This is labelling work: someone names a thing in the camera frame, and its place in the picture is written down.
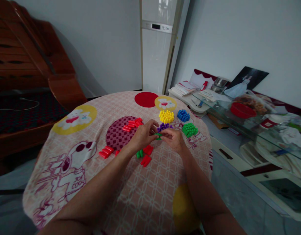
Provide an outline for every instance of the papers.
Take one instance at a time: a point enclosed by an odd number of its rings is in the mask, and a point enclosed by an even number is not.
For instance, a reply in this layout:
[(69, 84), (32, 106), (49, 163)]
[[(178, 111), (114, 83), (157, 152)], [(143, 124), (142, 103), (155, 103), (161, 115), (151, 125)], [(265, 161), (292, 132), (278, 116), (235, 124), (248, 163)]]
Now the papers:
[(192, 92), (196, 91), (195, 88), (197, 85), (189, 83), (188, 81), (180, 82), (176, 84), (171, 90), (177, 93), (180, 96), (191, 94)]
[(188, 82), (188, 81), (180, 82), (178, 84), (181, 84), (182, 86), (184, 86), (184, 87), (186, 87), (188, 89), (197, 89), (197, 88), (200, 88), (195, 83), (191, 83), (191, 82)]
[(220, 100), (220, 101), (227, 101), (227, 102), (231, 102), (232, 100), (230, 100), (227, 96), (225, 95), (220, 95), (212, 90), (206, 89), (203, 91), (200, 91), (199, 94), (203, 97), (206, 97), (207, 99), (209, 99), (212, 102), (215, 102), (216, 100)]

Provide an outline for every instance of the food in bag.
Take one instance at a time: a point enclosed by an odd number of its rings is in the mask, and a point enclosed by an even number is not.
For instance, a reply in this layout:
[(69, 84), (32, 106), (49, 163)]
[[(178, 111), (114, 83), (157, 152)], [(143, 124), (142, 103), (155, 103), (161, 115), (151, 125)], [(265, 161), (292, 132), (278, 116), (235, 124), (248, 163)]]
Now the food in bag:
[(253, 109), (258, 115), (276, 113), (275, 106), (268, 96), (255, 95), (250, 90), (247, 90), (245, 94), (236, 97), (233, 102), (245, 104)]

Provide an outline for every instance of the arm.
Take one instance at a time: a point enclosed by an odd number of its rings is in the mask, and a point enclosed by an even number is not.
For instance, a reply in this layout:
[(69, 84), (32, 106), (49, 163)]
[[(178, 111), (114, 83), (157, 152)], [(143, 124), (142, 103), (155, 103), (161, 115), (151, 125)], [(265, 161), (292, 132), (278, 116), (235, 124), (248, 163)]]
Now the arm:
[(131, 141), (103, 170), (94, 176), (40, 231), (44, 234), (91, 234), (100, 212), (112, 196), (125, 168), (137, 151), (158, 138), (154, 120), (139, 126)]
[(182, 133), (170, 128), (160, 133), (163, 134), (161, 139), (182, 158), (187, 185), (206, 234), (246, 235), (196, 163), (185, 145)]

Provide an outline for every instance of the cable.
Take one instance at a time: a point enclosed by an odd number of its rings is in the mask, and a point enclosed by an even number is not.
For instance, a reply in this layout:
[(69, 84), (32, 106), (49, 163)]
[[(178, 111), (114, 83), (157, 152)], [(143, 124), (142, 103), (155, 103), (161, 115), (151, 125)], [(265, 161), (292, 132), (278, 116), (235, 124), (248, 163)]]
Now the cable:
[[(40, 103), (38, 101), (33, 101), (33, 102), (36, 102), (37, 105), (35, 105), (34, 107), (32, 108), (36, 108), (37, 106), (40, 105)], [(11, 111), (24, 111), (24, 110), (29, 110), (29, 109), (32, 109), (32, 108), (28, 108), (28, 109), (0, 109), (0, 110), (11, 110)]]

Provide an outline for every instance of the hand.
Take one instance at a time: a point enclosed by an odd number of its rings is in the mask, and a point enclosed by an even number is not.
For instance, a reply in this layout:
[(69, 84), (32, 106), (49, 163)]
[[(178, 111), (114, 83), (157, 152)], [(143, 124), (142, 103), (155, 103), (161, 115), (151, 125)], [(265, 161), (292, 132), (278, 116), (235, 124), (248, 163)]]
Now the hand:
[(158, 131), (154, 125), (159, 126), (158, 122), (151, 119), (144, 125), (141, 125), (137, 128), (137, 131), (128, 143), (128, 145), (132, 147), (135, 152), (146, 148), (146, 146), (158, 138), (158, 135), (155, 135), (155, 133), (158, 133)]
[(160, 138), (178, 154), (187, 149), (181, 131), (167, 128), (165, 130), (162, 130), (160, 133), (163, 135)]

